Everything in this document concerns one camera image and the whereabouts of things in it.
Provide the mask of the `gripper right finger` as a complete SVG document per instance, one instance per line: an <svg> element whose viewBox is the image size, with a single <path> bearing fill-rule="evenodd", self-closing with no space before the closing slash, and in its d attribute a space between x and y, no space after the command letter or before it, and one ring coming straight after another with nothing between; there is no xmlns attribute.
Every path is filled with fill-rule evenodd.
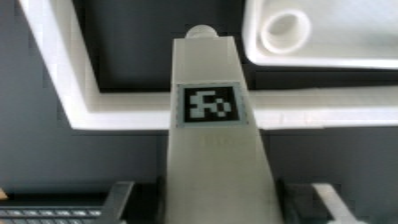
<svg viewBox="0 0 398 224"><path fill-rule="evenodd" d="M286 224L369 224L355 217L328 183L280 181L279 202Z"/></svg>

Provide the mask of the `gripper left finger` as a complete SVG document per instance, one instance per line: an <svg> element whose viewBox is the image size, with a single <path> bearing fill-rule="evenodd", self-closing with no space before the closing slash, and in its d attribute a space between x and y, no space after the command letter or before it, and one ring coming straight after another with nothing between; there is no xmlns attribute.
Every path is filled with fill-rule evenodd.
<svg viewBox="0 0 398 224"><path fill-rule="evenodd" d="M96 224L163 224L161 193L156 183L113 184Z"/></svg>

